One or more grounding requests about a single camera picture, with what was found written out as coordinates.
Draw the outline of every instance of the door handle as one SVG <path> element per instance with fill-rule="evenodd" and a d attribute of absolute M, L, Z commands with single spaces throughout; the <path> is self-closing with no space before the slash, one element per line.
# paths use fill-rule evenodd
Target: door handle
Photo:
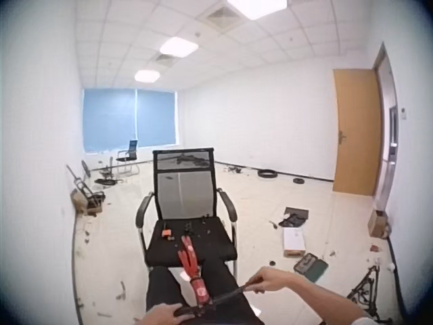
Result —
<path fill-rule="evenodd" d="M 339 132 L 338 132 L 338 144 L 342 144 L 342 143 L 343 143 L 343 140 L 346 139 L 346 138 L 347 138 L 347 136 L 345 136 L 345 135 L 343 134 L 343 131 L 339 131 Z"/>

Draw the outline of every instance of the person's leg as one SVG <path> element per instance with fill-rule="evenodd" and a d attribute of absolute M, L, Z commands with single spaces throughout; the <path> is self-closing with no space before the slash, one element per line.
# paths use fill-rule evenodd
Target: person's leg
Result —
<path fill-rule="evenodd" d="M 171 272 L 162 266 L 154 267 L 149 273 L 149 286 L 146 294 L 146 311 L 155 305 L 181 303 L 187 306 L 181 286 Z"/>
<path fill-rule="evenodd" d="M 202 266 L 202 278 L 212 298 L 239 288 L 229 268 L 220 259 L 205 260 Z M 230 320 L 259 322 L 244 294 L 239 294 L 228 302 L 217 305 L 214 312 L 204 317 L 221 322 Z"/>

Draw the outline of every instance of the black pants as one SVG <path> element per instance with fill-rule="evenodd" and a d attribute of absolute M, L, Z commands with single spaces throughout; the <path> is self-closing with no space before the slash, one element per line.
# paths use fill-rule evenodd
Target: black pants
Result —
<path fill-rule="evenodd" d="M 230 293 L 238 288 L 235 278 L 220 259 L 207 259 L 202 266 L 202 278 L 211 297 Z M 188 305 L 182 296 L 181 286 L 166 267 L 155 267 L 149 274 L 147 310 L 155 305 L 181 303 Z M 199 320 L 188 324 L 263 324 L 252 311 L 244 295 L 238 295 L 226 303 L 207 311 Z"/>

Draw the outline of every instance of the black mesh chair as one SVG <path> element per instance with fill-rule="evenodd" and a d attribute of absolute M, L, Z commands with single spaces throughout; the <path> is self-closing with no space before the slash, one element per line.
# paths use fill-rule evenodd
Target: black mesh chair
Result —
<path fill-rule="evenodd" d="M 128 150 L 121 150 L 117 152 L 117 172 L 119 172 L 119 163 L 123 163 L 123 172 L 127 172 L 127 163 L 133 162 L 137 160 L 137 144 L 138 140 L 131 140 L 129 142 L 129 148 Z M 140 168 L 137 164 L 135 164 L 137 167 L 138 173 L 140 173 Z"/>
<path fill-rule="evenodd" d="M 199 264 L 208 256 L 233 261 L 233 275 L 237 276 L 237 213 L 228 195 L 217 189 L 213 151 L 213 148 L 154 151 L 154 193 L 143 199 L 135 220 L 148 267 L 181 267 L 177 251 L 182 247 L 181 237 L 191 231 Z M 231 240 L 217 216 L 217 193 L 229 213 Z M 158 220 L 147 248 L 143 223 L 153 196 Z M 167 229 L 174 240 L 162 237 L 162 231 Z"/>

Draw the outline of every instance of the blue window blind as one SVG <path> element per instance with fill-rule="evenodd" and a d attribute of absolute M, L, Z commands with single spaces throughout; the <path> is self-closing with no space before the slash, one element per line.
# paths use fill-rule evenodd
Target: blue window blind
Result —
<path fill-rule="evenodd" d="M 83 139 L 85 152 L 128 148 L 136 139 L 135 90 L 86 89 Z"/>
<path fill-rule="evenodd" d="M 176 143 L 175 93 L 137 90 L 137 132 L 140 147 Z"/>

